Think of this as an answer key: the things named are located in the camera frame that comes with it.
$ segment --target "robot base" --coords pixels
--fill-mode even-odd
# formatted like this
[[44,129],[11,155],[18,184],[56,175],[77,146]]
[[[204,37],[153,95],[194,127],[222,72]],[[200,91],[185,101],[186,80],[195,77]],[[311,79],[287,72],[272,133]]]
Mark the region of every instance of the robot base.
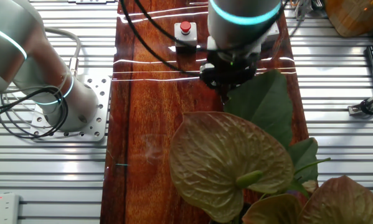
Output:
[[[108,117],[108,107],[110,98],[110,77],[97,77],[92,75],[79,75],[77,78],[84,84],[88,85],[98,97],[98,110],[95,117],[84,128],[77,132],[57,131],[53,136],[35,139],[37,142],[98,142],[103,140],[106,133],[106,121]],[[42,112],[39,106],[35,110]],[[44,116],[40,113],[34,113],[32,124],[36,126],[50,126]],[[43,134],[49,128],[31,127],[31,133]]]

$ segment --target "wooden table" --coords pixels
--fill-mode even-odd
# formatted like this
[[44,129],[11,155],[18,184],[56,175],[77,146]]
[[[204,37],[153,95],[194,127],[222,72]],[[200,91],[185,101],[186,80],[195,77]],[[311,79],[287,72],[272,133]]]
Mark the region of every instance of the wooden table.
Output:
[[[193,0],[142,0],[151,16],[169,32],[174,23],[196,22],[199,44],[208,37],[207,4]],[[127,9],[137,29],[155,52],[183,70],[196,71],[206,58],[199,52],[180,56],[174,43],[136,9]],[[308,138],[285,17],[278,21],[279,50],[263,52],[259,72],[279,69],[287,77],[293,101],[293,143]],[[108,153],[102,200],[102,224],[207,224],[209,217],[178,196],[169,175],[170,140],[188,111],[221,111],[218,94],[199,79],[187,78],[159,63],[135,38],[118,8]],[[247,194],[253,202],[255,194]]]

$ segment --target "leaf stem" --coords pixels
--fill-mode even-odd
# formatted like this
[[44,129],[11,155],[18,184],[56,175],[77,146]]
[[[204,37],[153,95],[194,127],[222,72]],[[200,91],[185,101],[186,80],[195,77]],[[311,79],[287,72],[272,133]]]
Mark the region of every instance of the leaf stem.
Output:
[[234,219],[234,224],[238,224],[238,220],[239,220],[239,218],[240,218],[240,214],[237,215],[237,216],[235,217],[235,219]]
[[267,194],[263,194],[259,200],[262,200],[263,198],[265,198],[265,196],[267,196]]
[[241,189],[246,189],[248,186],[257,183],[263,176],[262,171],[256,170],[245,174],[236,180],[236,185]]
[[301,169],[299,169],[298,171],[296,171],[296,172],[294,173],[294,175],[298,174],[299,172],[301,172],[301,171],[303,171],[303,170],[305,170],[305,169],[307,169],[307,168],[310,168],[311,166],[315,166],[315,165],[317,165],[317,164],[319,164],[319,163],[327,162],[327,161],[330,161],[330,160],[331,160],[331,158],[327,158],[327,159],[323,159],[323,160],[321,160],[321,161],[316,161],[316,162],[313,162],[313,163],[311,163],[311,164],[308,164],[308,165],[302,167]]

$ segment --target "blue light ring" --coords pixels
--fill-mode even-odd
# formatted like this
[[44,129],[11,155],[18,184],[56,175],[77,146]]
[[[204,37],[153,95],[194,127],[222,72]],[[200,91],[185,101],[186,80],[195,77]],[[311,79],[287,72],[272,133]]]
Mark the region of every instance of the blue light ring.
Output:
[[[66,98],[66,96],[68,96],[68,94],[70,94],[70,92],[73,89],[73,86],[74,86],[74,76],[72,76],[72,84],[70,85],[70,88],[67,90],[66,94],[64,94],[63,98]],[[53,102],[50,102],[50,103],[38,103],[38,102],[36,102],[36,103],[39,104],[39,105],[52,105],[52,104],[57,103],[58,101],[60,101],[60,100],[53,101]]]
[[24,60],[27,59],[26,51],[14,39],[12,39],[10,36],[6,35],[2,31],[0,31],[0,36],[9,41],[11,44],[13,44],[23,54]]
[[273,8],[271,11],[265,13],[261,16],[255,16],[255,17],[242,17],[242,16],[235,16],[228,12],[225,12],[222,10],[215,2],[214,0],[210,0],[212,8],[217,12],[217,14],[224,18],[226,21],[231,22],[233,24],[242,25],[242,26],[250,26],[250,25],[256,25],[260,24],[262,22],[265,22],[272,18],[273,16],[278,13],[279,9],[281,8],[281,2]]

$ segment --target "dried leaf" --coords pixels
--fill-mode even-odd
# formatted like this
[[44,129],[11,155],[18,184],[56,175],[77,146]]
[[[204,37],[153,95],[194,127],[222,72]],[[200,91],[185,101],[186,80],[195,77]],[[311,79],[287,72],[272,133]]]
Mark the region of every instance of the dried leaf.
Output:
[[293,104],[288,97],[287,81],[278,70],[254,77],[229,92],[224,111],[256,124],[288,147],[293,132]]
[[248,188],[272,194],[285,189],[294,175],[290,156],[275,138],[242,118],[219,112],[184,114],[169,161],[183,199],[219,223],[242,210],[238,177],[260,170],[263,177]]
[[253,204],[243,217],[244,224],[297,224],[301,204],[292,195],[284,194]]
[[373,224],[373,193],[343,176],[326,181],[308,201],[299,224]]
[[303,183],[303,187],[305,188],[305,190],[308,193],[313,194],[315,192],[315,190],[319,188],[319,185],[318,185],[317,181],[309,180],[309,181]]

